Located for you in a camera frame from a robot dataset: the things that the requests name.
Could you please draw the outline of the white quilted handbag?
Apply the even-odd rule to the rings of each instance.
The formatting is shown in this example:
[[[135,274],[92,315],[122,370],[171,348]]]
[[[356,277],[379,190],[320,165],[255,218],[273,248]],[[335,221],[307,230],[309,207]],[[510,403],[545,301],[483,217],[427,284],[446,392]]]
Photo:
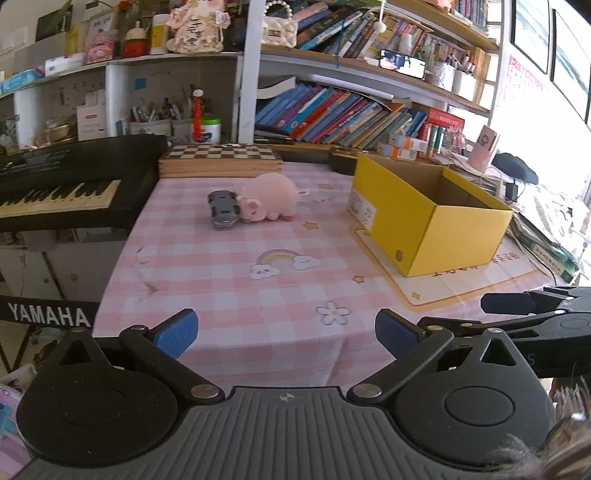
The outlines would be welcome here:
[[[280,6],[286,17],[273,17],[267,11],[273,6]],[[286,1],[273,0],[266,3],[263,15],[263,45],[294,48],[297,45],[298,22],[294,20],[293,10]]]

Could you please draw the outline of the yellow cardboard box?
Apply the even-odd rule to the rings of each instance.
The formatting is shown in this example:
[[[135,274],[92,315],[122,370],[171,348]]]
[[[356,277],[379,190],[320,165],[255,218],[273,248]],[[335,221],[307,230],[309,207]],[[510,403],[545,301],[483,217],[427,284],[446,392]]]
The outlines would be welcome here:
[[[406,277],[490,263],[513,218],[447,167],[366,154],[356,160],[348,209]]]

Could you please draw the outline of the grey toy car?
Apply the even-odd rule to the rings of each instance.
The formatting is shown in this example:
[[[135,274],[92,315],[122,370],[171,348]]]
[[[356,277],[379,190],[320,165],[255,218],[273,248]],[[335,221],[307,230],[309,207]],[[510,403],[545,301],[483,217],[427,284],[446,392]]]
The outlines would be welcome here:
[[[211,223],[216,230],[228,230],[238,223],[240,208],[235,192],[215,190],[207,195],[211,208]]]

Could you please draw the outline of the pile of books and papers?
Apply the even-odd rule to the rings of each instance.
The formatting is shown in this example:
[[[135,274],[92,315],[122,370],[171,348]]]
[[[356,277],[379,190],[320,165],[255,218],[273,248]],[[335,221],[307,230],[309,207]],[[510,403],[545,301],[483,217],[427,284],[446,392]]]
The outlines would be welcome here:
[[[514,211],[508,234],[554,282],[590,284],[590,210],[578,199],[552,192],[523,160],[498,153],[485,171],[448,151],[433,161],[450,168]]]

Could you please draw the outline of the wooden chess board box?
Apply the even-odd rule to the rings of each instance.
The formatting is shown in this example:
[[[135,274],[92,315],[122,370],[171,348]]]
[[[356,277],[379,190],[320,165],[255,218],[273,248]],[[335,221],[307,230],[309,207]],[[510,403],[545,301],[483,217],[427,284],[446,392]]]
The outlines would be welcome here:
[[[283,160],[266,146],[195,144],[173,147],[158,168],[161,178],[254,178],[280,173]]]

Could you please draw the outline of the white pen holder box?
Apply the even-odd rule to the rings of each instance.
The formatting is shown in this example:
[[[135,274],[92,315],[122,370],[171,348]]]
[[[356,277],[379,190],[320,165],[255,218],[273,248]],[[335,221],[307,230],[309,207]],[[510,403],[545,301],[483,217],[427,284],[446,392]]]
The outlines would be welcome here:
[[[130,122],[129,133],[131,135],[163,135],[169,137],[172,135],[172,125],[170,120],[156,120],[151,122]]]

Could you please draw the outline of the black Yamaha keyboard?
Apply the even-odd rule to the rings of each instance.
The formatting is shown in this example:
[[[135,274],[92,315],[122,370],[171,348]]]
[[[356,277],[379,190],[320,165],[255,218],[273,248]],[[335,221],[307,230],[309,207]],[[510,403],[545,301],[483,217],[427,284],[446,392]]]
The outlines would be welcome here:
[[[1,317],[92,327],[133,226],[158,181],[163,136],[52,146],[1,162]]]

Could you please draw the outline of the pink checkered table mat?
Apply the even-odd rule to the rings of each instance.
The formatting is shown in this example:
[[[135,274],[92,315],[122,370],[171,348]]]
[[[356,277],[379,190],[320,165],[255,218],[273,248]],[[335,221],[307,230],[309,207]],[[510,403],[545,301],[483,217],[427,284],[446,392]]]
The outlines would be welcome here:
[[[218,231],[208,194],[238,179],[160,180],[129,235],[103,295],[97,337],[197,312],[183,363],[221,386],[349,387],[387,365],[376,314],[408,320],[484,320],[481,296],[549,283],[510,240],[480,267],[406,278],[389,266],[346,209],[352,181],[329,168],[287,163],[304,198],[293,221]]]

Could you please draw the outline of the pink plush pig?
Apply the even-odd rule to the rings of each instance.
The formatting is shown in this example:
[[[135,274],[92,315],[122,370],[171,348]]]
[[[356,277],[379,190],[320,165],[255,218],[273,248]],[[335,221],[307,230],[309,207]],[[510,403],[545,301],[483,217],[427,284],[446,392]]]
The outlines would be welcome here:
[[[239,217],[244,222],[293,221],[297,215],[297,202],[310,193],[298,189],[296,184],[280,173],[265,173],[249,179],[239,192],[236,202]]]

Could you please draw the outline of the row of leaning books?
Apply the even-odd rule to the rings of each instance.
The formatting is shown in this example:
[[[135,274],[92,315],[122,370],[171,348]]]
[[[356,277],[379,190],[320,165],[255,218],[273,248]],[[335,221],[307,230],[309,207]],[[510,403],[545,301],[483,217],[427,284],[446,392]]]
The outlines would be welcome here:
[[[259,98],[256,130],[283,133],[294,144],[376,150],[390,137],[425,140],[429,147],[464,148],[465,120],[409,99],[320,83],[297,82],[280,94]]]

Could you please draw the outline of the lucky cat figurine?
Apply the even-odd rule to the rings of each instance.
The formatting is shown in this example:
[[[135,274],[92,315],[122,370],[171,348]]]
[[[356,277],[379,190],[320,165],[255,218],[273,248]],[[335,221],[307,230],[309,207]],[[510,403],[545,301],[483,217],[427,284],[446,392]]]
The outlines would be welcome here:
[[[166,25],[173,34],[166,48],[183,55],[219,53],[229,24],[224,1],[186,1],[169,13]]]

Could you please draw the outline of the white bookshelf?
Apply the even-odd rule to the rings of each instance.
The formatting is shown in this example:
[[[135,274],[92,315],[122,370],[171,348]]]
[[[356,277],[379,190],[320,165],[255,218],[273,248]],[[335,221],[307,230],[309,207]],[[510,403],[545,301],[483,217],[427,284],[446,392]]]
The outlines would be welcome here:
[[[9,152],[46,146],[48,127],[73,122],[78,140],[129,133],[130,122],[170,120],[190,140],[191,94],[221,119],[221,139],[252,143],[259,98],[297,82],[409,99],[488,117],[482,91],[462,96],[457,78],[485,83],[492,42],[445,40],[442,18],[416,1],[322,2],[322,19],[297,30],[294,48],[263,45],[270,1],[224,1],[230,17],[219,53],[168,51],[166,22],[186,1],[105,1],[84,17],[80,1],[1,5],[1,135]],[[423,80],[379,66],[392,50],[426,62]]]

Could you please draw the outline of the pink pen holder cup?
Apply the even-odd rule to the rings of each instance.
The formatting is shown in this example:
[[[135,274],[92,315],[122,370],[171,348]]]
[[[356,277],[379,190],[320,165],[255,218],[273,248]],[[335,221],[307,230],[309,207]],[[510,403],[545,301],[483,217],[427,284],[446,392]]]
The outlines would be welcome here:
[[[468,163],[484,173],[492,163],[497,151],[499,134],[488,126],[483,126],[468,157]]]

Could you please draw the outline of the green lid white jar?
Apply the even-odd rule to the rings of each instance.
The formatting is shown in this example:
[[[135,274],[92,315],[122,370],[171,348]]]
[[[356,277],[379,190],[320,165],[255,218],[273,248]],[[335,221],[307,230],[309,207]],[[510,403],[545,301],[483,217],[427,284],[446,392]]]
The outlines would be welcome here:
[[[203,115],[200,124],[200,143],[217,145],[221,142],[221,119]]]

